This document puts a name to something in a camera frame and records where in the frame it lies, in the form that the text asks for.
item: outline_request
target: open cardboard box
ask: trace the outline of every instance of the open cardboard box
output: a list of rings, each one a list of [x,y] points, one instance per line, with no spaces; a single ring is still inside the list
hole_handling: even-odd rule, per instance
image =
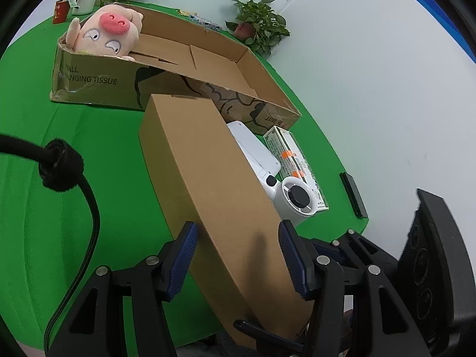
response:
[[[279,215],[213,102],[152,95],[139,137],[172,236],[187,220],[198,225],[190,273],[223,327],[248,347],[235,320],[294,339],[312,302],[294,291]]]
[[[179,17],[142,7],[139,42],[128,61],[76,54],[58,40],[51,99],[144,109],[151,94],[211,98],[223,118],[254,133],[289,129],[300,113],[245,45]]]

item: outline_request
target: red packet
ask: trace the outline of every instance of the red packet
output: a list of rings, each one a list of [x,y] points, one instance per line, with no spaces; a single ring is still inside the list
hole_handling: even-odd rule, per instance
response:
[[[55,3],[55,12],[53,14],[53,24],[64,23],[68,12],[70,11],[70,3],[68,0],[59,0]]]

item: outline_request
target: embroidered eye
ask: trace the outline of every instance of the embroidered eye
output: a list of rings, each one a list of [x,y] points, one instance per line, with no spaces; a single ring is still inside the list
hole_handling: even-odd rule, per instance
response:
[[[117,40],[109,40],[106,43],[106,48],[110,48],[114,51],[115,54],[118,54],[120,51],[120,42]]]
[[[90,37],[93,41],[97,41],[101,37],[101,32],[97,28],[92,28],[83,37]]]

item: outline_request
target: white plant pot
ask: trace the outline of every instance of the white plant pot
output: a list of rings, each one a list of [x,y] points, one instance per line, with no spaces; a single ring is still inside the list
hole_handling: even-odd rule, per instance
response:
[[[78,8],[72,9],[72,14],[75,16],[88,15],[94,9],[96,0],[78,0]]]

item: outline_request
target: black button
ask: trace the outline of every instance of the black button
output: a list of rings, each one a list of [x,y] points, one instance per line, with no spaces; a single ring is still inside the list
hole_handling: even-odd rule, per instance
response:
[[[293,203],[298,208],[304,208],[311,202],[308,192],[306,192],[299,185],[293,185],[287,195],[289,196],[291,203]]]
[[[266,183],[270,186],[270,187],[273,187],[274,185],[276,185],[276,183],[278,182],[277,179],[274,178],[274,176],[268,176],[266,178]]]

